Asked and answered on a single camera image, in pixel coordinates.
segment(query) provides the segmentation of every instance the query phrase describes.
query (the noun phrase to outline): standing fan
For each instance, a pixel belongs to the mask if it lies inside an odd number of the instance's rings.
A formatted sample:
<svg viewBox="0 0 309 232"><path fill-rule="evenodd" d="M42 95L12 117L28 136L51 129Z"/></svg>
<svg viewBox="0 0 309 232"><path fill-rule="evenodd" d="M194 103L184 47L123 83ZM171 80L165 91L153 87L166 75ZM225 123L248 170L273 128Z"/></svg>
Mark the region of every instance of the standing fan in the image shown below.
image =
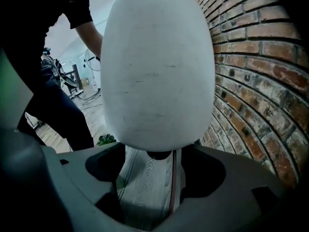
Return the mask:
<svg viewBox="0 0 309 232"><path fill-rule="evenodd" d="M92 72L92 77L91 77L91 79L92 79L92 86L93 86L93 89L95 91L97 91L98 90L98 86L97 86L97 83L96 83L93 71L99 72L101 70L100 58L98 58L91 51L89 51L89 49L87 49L86 53L85 53L84 62L86 62L86 65L91 69L91 72Z"/></svg>

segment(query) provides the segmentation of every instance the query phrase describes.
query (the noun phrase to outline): white ceiling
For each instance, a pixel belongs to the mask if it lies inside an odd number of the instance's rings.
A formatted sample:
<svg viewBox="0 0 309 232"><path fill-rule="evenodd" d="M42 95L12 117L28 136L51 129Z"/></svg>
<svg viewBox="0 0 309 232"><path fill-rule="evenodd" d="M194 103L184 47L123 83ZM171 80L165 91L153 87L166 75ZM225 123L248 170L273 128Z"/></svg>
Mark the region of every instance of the white ceiling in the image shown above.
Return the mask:
<svg viewBox="0 0 309 232"><path fill-rule="evenodd" d="M112 4L116 0L90 0L90 12L98 31L104 34L106 22ZM45 39L45 46L52 49L52 56L59 59L69 59L85 52L86 46L75 30L62 15L57 23L49 29Z"/></svg>

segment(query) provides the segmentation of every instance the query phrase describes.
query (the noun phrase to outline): black t-shirt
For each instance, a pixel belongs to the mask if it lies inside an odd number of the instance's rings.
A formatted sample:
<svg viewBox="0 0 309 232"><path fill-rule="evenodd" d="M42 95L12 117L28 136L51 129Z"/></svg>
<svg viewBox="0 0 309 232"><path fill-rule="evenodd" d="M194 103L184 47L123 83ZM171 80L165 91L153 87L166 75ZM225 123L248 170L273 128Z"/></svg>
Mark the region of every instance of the black t-shirt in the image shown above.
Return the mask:
<svg viewBox="0 0 309 232"><path fill-rule="evenodd" d="M46 86L41 73L45 37L61 14L73 29L92 21L89 0L0 0L0 43L17 73L34 92ZM26 61L17 56L23 54Z"/></svg>

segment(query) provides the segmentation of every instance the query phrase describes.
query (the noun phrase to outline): succulent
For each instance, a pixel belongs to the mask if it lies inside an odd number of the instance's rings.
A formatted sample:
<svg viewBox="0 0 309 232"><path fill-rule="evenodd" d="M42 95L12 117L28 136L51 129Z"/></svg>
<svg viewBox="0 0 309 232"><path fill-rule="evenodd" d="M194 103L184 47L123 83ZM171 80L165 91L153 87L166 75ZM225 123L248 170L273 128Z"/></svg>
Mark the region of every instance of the succulent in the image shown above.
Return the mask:
<svg viewBox="0 0 309 232"><path fill-rule="evenodd" d="M106 145L114 142L116 142L114 136L110 134L105 134L98 138L97 146Z"/></svg>

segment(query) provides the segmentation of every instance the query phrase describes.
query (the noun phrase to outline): person's leg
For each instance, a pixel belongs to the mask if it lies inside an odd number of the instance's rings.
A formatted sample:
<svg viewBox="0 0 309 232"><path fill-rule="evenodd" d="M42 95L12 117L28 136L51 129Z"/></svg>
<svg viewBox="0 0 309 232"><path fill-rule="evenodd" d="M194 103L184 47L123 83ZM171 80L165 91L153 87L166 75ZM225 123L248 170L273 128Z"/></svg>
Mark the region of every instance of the person's leg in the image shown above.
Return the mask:
<svg viewBox="0 0 309 232"><path fill-rule="evenodd" d="M66 138L72 150L94 147L84 114L59 86L46 88L31 101L26 111Z"/></svg>
<svg viewBox="0 0 309 232"><path fill-rule="evenodd" d="M19 131L34 137L41 145L46 145L41 138L35 133L35 130L28 124L25 115L22 115L17 128Z"/></svg>

